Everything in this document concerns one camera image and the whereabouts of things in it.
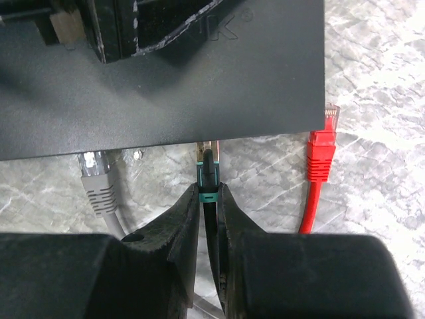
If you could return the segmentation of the black network switch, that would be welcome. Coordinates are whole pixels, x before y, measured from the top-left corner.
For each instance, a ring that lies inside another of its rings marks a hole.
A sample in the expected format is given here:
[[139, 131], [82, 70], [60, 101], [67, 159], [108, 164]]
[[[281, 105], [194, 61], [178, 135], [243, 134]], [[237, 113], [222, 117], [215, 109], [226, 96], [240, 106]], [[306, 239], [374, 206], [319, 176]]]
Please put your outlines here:
[[205, 41], [104, 64], [46, 45], [48, 1], [1, 2], [1, 159], [320, 130], [325, 3], [232, 1]]

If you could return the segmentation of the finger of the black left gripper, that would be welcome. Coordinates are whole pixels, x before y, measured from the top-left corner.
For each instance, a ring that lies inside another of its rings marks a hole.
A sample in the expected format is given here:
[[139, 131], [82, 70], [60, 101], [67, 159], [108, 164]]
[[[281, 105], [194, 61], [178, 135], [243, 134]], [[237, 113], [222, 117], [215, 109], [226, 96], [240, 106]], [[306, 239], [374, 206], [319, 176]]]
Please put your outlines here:
[[205, 41], [218, 27], [217, 16], [230, 9], [232, 1], [116, 1], [116, 60], [158, 51], [186, 38]]
[[86, 39], [100, 62], [116, 61], [115, 1], [48, 1], [35, 18], [46, 45], [71, 45]]

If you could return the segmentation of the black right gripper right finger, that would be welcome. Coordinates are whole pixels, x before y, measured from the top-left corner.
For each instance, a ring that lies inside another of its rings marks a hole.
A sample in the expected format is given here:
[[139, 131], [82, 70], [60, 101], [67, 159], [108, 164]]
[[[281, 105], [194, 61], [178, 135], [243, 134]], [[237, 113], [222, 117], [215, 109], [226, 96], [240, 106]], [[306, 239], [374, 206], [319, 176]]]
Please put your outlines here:
[[413, 318], [394, 259], [370, 235], [269, 233], [218, 189], [227, 318]]

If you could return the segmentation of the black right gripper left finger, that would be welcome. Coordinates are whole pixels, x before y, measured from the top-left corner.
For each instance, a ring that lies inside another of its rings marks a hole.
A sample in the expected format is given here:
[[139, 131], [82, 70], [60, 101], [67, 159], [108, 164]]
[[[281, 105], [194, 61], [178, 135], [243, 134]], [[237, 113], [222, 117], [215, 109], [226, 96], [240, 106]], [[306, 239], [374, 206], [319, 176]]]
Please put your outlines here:
[[1, 235], [2, 318], [185, 318], [193, 305], [199, 188], [146, 226]]

